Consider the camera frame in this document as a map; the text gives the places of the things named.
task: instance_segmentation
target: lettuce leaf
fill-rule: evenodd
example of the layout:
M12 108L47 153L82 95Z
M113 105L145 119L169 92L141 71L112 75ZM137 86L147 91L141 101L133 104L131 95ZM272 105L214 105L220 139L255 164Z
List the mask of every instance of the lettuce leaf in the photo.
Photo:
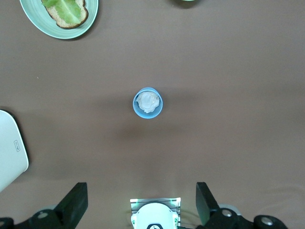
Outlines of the lettuce leaf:
M58 16L69 24L78 24L81 22L81 9L75 0L42 0L46 7L55 6Z

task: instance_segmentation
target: plate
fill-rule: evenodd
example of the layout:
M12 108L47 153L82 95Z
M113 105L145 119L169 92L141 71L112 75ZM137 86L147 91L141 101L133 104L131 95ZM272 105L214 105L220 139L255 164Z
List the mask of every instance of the plate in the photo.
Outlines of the plate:
M89 13L87 20L77 28L63 29L56 25L41 0L20 0L20 3L27 17L39 30L59 39L72 39L84 34L92 26L99 6L99 0L86 0L85 7Z

